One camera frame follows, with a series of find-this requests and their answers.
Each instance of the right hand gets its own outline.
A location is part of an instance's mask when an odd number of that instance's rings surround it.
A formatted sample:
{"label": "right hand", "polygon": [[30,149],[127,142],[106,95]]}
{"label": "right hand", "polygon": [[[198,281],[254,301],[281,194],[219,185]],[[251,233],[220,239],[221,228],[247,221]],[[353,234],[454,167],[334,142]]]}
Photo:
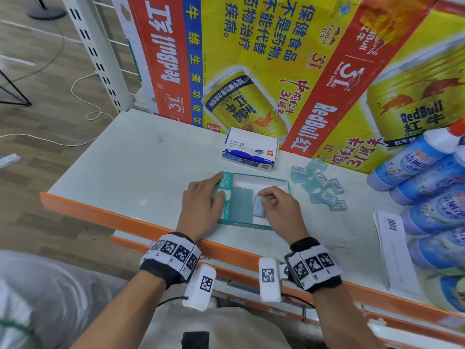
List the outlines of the right hand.
{"label": "right hand", "polygon": [[266,197],[262,204],[270,226],[289,245],[310,236],[294,197],[276,186],[264,188],[258,195]]}

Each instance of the open cardboard box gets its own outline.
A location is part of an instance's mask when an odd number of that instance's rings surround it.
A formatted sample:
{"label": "open cardboard box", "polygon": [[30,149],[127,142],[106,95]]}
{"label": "open cardboard box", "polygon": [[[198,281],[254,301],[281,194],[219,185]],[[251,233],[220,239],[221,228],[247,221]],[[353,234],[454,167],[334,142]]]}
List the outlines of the open cardboard box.
{"label": "open cardboard box", "polygon": [[218,182],[218,191],[225,192],[225,207],[219,217],[219,224],[236,225],[239,227],[273,230],[267,219],[253,216],[253,223],[244,223],[230,219],[229,208],[231,205],[231,189],[233,186],[249,188],[253,190],[255,196],[260,190],[266,187],[277,186],[283,191],[290,193],[289,182],[287,180],[270,178],[267,176],[236,174],[223,171],[223,178]]}

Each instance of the hand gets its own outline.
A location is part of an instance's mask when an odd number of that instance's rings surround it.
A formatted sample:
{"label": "hand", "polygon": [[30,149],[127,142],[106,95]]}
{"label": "hand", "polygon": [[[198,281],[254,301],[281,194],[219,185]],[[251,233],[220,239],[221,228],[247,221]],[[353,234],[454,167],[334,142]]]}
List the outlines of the hand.
{"label": "hand", "polygon": [[212,231],[223,210],[224,191],[218,192],[215,204],[211,204],[213,189],[222,177],[223,173],[218,173],[210,179],[191,182],[182,194],[182,210],[176,231],[189,236],[195,243]]}
{"label": "hand", "polygon": [[305,227],[299,202],[294,197],[276,186],[264,188],[258,195],[267,197],[262,199],[265,217],[276,234],[289,245],[310,236]]}

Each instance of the wrist strap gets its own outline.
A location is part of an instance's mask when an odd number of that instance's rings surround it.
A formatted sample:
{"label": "wrist strap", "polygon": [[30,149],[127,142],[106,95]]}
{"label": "wrist strap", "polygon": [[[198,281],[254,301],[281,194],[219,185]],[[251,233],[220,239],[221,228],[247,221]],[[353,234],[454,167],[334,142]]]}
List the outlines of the wrist strap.
{"label": "wrist strap", "polygon": [[331,257],[329,250],[316,239],[308,237],[291,245],[284,259],[289,268],[289,280],[298,287],[314,293],[322,287],[342,284],[342,268]]}
{"label": "wrist strap", "polygon": [[165,279],[168,289],[189,280],[200,256],[201,251],[191,239],[175,232],[155,242],[140,260],[140,269]]}

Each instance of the left hand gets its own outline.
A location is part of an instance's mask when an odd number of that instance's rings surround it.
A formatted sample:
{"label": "left hand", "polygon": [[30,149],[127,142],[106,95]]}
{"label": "left hand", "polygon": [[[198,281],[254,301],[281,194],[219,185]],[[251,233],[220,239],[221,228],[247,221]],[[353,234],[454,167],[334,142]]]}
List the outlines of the left hand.
{"label": "left hand", "polygon": [[218,192],[211,205],[213,189],[223,173],[200,182],[191,182],[182,195],[182,210],[176,231],[189,236],[195,243],[212,231],[225,205],[225,193]]}

